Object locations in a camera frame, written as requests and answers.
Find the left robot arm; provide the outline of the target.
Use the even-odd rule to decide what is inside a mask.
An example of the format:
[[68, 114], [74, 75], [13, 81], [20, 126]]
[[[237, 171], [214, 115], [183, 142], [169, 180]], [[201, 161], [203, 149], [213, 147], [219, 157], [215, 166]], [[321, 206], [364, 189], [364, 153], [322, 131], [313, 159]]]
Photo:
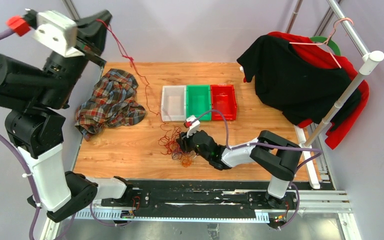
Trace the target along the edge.
[[24, 168], [32, 189], [28, 203], [45, 210], [58, 223], [89, 206], [94, 200], [114, 199], [129, 206], [133, 190], [125, 179], [92, 178], [65, 171], [63, 125], [58, 113], [89, 62], [103, 67], [107, 28], [112, 15], [102, 10], [73, 20], [54, 11], [28, 9], [7, 21], [0, 40], [33, 30], [33, 38], [51, 49], [43, 68], [0, 53], [0, 107], [10, 110], [5, 119], [8, 138], [0, 140]]

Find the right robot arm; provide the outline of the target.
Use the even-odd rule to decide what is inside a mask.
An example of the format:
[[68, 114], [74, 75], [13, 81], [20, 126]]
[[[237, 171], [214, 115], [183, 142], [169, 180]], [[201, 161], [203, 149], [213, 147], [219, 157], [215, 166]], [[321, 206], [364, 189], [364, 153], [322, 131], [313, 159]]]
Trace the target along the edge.
[[182, 153], [195, 152], [217, 170], [229, 170], [238, 165], [257, 163], [270, 173], [264, 203], [277, 209], [286, 202], [286, 191], [298, 169], [302, 149], [300, 146], [263, 130], [253, 140], [226, 146], [217, 144], [205, 131], [191, 135], [181, 132], [176, 139]]

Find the white plastic bin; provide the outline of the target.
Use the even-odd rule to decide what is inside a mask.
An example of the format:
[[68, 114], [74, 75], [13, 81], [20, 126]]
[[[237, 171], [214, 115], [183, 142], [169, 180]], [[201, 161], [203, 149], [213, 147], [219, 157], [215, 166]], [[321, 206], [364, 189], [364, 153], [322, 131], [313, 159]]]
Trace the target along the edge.
[[163, 85], [160, 105], [164, 122], [183, 122], [186, 120], [186, 86]]

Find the green plastic bin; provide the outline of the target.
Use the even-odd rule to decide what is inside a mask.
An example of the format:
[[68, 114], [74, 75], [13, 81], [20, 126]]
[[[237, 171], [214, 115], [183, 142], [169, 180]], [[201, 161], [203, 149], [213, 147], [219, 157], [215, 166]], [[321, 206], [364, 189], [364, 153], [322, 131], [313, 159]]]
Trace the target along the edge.
[[210, 85], [186, 86], [186, 117], [199, 117], [212, 109]]

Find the red plastic bin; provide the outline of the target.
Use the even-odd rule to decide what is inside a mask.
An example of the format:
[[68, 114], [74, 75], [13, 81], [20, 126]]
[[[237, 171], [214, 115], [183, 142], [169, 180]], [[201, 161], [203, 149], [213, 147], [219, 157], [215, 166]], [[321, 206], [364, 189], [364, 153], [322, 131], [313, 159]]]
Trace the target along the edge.
[[211, 105], [212, 109], [220, 111], [229, 121], [237, 119], [237, 101], [235, 88], [231, 84], [212, 84]]

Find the plaid flannel shirt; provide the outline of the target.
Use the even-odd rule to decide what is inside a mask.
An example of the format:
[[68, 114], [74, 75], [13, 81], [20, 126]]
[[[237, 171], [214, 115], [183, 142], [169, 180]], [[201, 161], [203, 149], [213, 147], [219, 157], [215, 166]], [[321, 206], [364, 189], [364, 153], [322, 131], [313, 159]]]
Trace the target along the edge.
[[91, 97], [75, 112], [75, 127], [85, 141], [105, 128], [133, 126], [147, 115], [136, 101], [139, 84], [135, 77], [122, 69], [112, 68], [95, 84]]

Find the black shirt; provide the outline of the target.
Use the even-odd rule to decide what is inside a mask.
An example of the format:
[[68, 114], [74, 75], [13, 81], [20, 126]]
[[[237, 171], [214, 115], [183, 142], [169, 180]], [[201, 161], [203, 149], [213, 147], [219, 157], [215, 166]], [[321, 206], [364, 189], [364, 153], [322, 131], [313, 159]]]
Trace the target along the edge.
[[357, 75], [351, 62], [309, 42], [308, 37], [270, 32], [258, 37], [237, 59], [244, 81], [254, 83], [260, 101], [296, 126], [319, 124]]

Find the green hanger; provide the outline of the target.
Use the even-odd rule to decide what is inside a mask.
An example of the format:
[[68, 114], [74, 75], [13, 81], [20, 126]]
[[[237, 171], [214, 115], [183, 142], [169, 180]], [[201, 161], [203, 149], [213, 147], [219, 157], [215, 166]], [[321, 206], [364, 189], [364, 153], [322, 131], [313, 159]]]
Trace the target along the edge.
[[[313, 36], [309, 39], [314, 43], [324, 43], [328, 38], [325, 36]], [[340, 48], [333, 40], [330, 39], [327, 42], [327, 46], [333, 51], [336, 56], [341, 56]]]

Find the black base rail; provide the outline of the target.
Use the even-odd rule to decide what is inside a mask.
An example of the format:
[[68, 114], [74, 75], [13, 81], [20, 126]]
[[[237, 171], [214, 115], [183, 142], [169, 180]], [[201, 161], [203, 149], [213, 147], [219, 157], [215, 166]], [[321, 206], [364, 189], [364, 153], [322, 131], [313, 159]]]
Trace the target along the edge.
[[104, 199], [103, 207], [119, 207], [137, 217], [175, 219], [251, 219], [268, 211], [271, 219], [299, 206], [294, 190], [280, 200], [267, 194], [268, 181], [131, 180], [126, 199]]

